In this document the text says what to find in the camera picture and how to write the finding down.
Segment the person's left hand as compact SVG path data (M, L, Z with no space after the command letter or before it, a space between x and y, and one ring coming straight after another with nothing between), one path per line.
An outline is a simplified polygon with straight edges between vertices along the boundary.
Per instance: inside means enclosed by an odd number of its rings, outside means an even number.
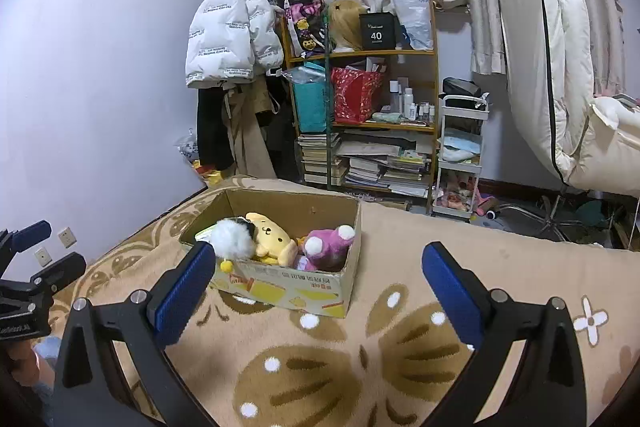
M11 375L17 384L34 387L41 381L40 362L29 340L10 343L6 353L13 363Z

